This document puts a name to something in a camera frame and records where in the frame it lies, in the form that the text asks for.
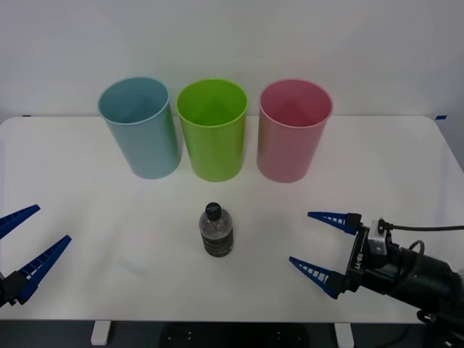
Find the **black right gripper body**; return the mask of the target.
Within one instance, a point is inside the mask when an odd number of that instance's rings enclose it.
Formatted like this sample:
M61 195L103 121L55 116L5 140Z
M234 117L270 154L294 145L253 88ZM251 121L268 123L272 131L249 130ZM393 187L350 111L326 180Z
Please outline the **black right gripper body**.
M356 292L361 286L380 294L397 294L402 288L399 247L392 243L392 225L375 225L378 236L369 242L370 229L348 225L343 232L355 236L341 291Z

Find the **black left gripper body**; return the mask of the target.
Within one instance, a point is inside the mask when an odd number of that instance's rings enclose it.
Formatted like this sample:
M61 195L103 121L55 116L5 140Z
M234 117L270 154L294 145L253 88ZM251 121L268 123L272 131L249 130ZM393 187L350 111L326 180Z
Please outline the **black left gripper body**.
M9 275L4 277L1 274L1 304L0 307L3 307L6 304L13 306L15 304L15 284L12 277Z

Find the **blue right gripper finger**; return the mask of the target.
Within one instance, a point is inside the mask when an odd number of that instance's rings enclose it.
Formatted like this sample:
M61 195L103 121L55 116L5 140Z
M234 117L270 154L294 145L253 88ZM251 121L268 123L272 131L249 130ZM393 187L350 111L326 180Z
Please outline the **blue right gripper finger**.
M357 213L308 212L307 216L355 236L361 229L362 215Z
M319 286L330 298L338 299L339 295L345 292L345 275L295 257L289 257L289 262Z

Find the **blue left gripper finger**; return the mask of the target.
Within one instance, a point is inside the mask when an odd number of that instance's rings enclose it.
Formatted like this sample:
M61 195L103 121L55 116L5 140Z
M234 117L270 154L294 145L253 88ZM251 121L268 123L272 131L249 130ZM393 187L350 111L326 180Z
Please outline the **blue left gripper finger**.
M41 208L34 204L22 210L13 212L0 218L0 239L12 232L18 225L26 221L30 216L38 212Z
M25 304L71 241L70 236L64 236L28 264L8 275L4 279L4 303Z

